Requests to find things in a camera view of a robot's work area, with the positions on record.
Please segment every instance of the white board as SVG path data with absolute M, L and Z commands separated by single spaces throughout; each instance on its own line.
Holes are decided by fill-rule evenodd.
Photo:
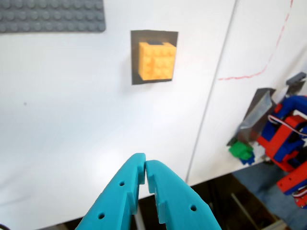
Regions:
M 85 215 L 136 152 L 185 179 L 233 5 L 106 0 L 102 34 L 1 35 L 1 223 Z M 172 82 L 131 86 L 130 31 L 143 29 L 179 32 Z
M 303 0 L 236 2 L 189 172 L 190 185 L 243 168 L 226 144 L 256 89 L 280 90 L 286 79 L 306 72 L 306 7 Z

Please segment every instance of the white panel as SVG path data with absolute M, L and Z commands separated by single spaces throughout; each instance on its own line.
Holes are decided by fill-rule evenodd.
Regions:
M 257 88 L 281 89 L 307 70 L 307 1 L 240 0 L 201 126 L 189 184 L 243 168 L 227 142 Z
M 1 222 L 83 216 L 136 152 L 185 179 L 233 5 L 106 0 L 102 34 L 1 35 Z M 179 31 L 172 82 L 131 86 L 130 31 L 143 29 Z

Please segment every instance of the red line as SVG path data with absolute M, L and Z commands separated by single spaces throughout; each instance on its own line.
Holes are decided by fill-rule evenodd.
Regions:
M 292 8 L 292 5 L 293 5 L 293 0 L 290 1 L 290 9 Z M 262 70 L 261 72 L 258 72 L 258 73 L 252 74 L 252 75 L 248 75 L 248 76 L 229 77 L 229 78 L 219 78 L 218 80 L 219 80 L 219 81 L 228 81 L 228 80 L 232 80 L 232 79 L 239 80 L 239 79 L 244 79 L 244 78 L 252 78 L 252 77 L 254 77 L 254 76 L 258 76 L 258 75 L 264 73 L 265 70 L 267 69 L 269 63 L 271 62 L 271 60 L 272 60 L 272 58 L 273 58 L 273 56 L 274 56 L 276 50 L 277 50 L 277 47 L 278 47 L 278 45 L 279 45 L 279 42 L 280 42 L 280 40 L 281 40 L 281 38 L 282 38 L 282 36 L 283 36 L 285 24 L 286 24 L 286 22 L 288 21 L 289 16 L 290 16 L 290 12 L 287 14 L 286 19 L 285 19 L 285 21 L 284 21 L 284 24 L 283 24 L 283 26 L 282 26 L 282 29 L 281 29 L 281 31 L 280 31 L 280 33 L 279 33 L 278 38 L 277 38 L 276 49 L 275 49 L 275 51 L 271 54 L 271 56 L 270 56 L 270 58 L 269 58 L 267 64 L 265 65 L 265 67 L 263 68 L 263 70 Z

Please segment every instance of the blue surface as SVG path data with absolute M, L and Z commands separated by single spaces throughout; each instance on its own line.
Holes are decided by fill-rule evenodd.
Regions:
M 145 154 L 136 153 L 116 173 L 76 230 L 129 230 L 145 182 Z
M 149 192 L 155 194 L 160 223 L 167 230 L 220 230 L 209 206 L 159 161 L 147 161 Z
M 286 175 L 277 165 L 260 163 L 233 174 L 291 229 L 307 230 L 306 210 L 299 208 L 293 197 L 283 194 L 276 184 Z

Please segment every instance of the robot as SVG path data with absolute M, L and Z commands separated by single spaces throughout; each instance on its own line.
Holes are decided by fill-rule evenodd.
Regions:
M 289 174 L 277 185 L 285 195 L 292 195 L 295 203 L 307 208 L 307 97 L 290 96 L 278 104 L 268 116 L 268 122 L 257 139 L 266 155 Z

